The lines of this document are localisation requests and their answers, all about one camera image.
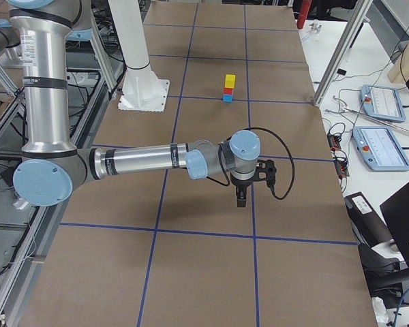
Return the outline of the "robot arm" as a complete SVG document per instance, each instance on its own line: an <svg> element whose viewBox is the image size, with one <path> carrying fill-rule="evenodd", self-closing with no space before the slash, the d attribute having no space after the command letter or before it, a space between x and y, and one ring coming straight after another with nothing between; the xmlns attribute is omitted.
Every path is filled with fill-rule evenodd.
<svg viewBox="0 0 409 327"><path fill-rule="evenodd" d="M72 142L66 65L67 38L95 27L89 1L11 1L10 21L20 33L27 141L13 174L15 192L36 206L54 206L90 181L132 172L183 169L189 177L213 180L223 174L245 206L250 185L276 184L277 169L260 158L256 128L235 132L217 144L208 140L167 145L101 149L93 129L101 114L85 123L79 147Z"/></svg>

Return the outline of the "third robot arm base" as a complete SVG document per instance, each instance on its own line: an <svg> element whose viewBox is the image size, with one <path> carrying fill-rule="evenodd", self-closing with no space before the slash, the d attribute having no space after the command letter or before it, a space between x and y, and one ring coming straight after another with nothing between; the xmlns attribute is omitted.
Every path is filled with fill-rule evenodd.
<svg viewBox="0 0 409 327"><path fill-rule="evenodd" d="M3 18L0 18L0 65L11 69L22 68L20 34Z"/></svg>

